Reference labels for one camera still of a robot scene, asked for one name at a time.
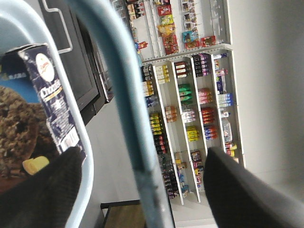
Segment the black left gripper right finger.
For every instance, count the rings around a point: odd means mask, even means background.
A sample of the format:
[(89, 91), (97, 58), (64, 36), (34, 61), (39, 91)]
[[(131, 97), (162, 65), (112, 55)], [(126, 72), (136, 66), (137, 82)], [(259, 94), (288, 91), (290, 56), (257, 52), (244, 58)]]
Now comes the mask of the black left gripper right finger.
[(302, 228), (304, 204), (280, 193), (210, 147), (204, 165), (206, 197), (219, 228)]

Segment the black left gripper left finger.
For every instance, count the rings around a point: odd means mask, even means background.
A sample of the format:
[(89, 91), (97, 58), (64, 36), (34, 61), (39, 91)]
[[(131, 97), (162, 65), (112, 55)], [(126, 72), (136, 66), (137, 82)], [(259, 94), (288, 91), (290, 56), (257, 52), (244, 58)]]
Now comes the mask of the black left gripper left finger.
[(37, 174), (0, 196), (2, 228), (63, 228), (77, 198), (83, 156), (70, 147)]

